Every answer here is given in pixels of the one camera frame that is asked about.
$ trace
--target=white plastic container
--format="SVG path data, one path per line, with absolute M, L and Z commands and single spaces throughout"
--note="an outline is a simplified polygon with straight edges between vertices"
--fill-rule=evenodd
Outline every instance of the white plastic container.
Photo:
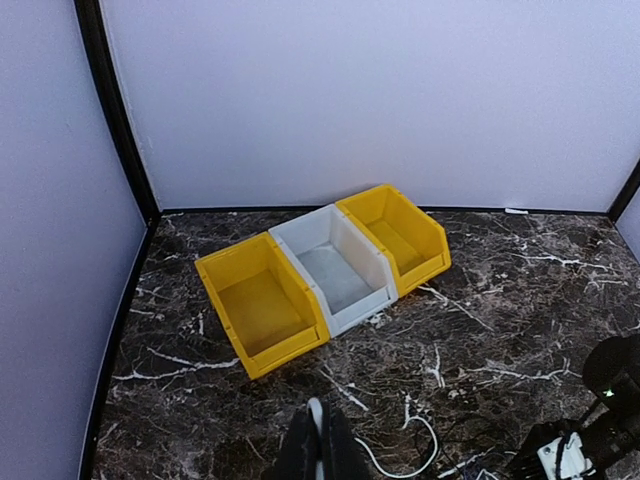
M 335 205 L 269 230 L 336 337 L 398 299 L 387 257 Z

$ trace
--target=dark marble countertop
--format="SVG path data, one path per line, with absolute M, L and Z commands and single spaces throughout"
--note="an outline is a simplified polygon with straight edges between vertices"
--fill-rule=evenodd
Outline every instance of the dark marble countertop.
M 95 480 L 258 479 L 312 396 L 340 407 L 389 471 L 414 470 L 428 444 L 417 427 L 400 430 L 408 412 L 446 436 L 450 457 L 417 478 L 459 478 L 452 462 L 491 447 L 482 462 L 505 478 L 534 423 L 591 403 L 579 374 L 598 341 L 640 327 L 640 266 L 606 218 L 434 213 L 448 272 L 252 382 L 193 262 L 299 214 L 162 219 L 120 344 Z M 609 475 L 638 471 L 631 454 Z

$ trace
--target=bin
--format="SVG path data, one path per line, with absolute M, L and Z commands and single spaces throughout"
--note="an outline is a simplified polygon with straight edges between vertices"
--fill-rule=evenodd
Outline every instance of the bin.
M 201 258 L 196 268 L 250 378 L 329 340 L 313 292 L 268 233 Z
M 381 185 L 336 205 L 387 256 L 399 296 L 451 266 L 444 228 L 393 186 Z
M 335 337 L 398 299 L 387 257 L 335 205 L 269 230 Z

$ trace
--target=black frame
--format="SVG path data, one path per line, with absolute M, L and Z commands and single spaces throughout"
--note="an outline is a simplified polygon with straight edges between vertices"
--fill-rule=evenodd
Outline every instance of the black frame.
M 100 421 L 107 399 L 111 374 L 115 366 L 118 346 L 124 330 L 129 307 L 131 306 L 131 302 L 135 295 L 135 287 L 138 283 L 138 277 L 142 270 L 144 261 L 146 260 L 147 253 L 158 227 L 161 215 L 196 212 L 255 211 L 257 208 L 190 208 L 164 211 L 160 210 L 153 194 L 151 183 L 149 182 L 144 169 L 133 131 L 131 130 L 131 125 L 129 123 L 127 110 L 120 91 L 113 60 L 111 58 L 109 42 L 100 8 L 100 0 L 74 0 L 74 2 L 82 40 L 89 66 L 91 68 L 91 74 L 93 76 L 96 91 L 102 106 L 102 111 L 109 127 L 109 131 L 111 132 L 111 137 L 118 152 L 122 168 L 131 187 L 131 191 L 147 225 L 145 237 L 118 307 L 118 312 L 108 340 L 105 357 L 103 359 L 91 407 L 89 423 L 85 434 L 79 477 L 81 479 L 90 480 L 93 473 Z M 638 188 L 640 188 L 640 160 L 607 212 L 607 216 L 613 223 L 620 218 Z M 286 209 L 309 211 L 314 208 L 317 207 L 260 207 L 259 210 Z M 429 211 L 504 212 L 504 209 L 502 208 L 424 207 L 424 209 Z M 602 212 L 560 210 L 529 210 L 529 213 L 603 215 Z

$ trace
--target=yellow plastic container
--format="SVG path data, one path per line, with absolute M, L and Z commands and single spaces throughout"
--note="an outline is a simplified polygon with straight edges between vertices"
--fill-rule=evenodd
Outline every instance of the yellow plastic container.
M 329 341 L 315 296 L 268 233 L 196 268 L 251 379 Z
M 444 228 L 391 185 L 336 205 L 387 256 L 400 297 L 451 266 Z

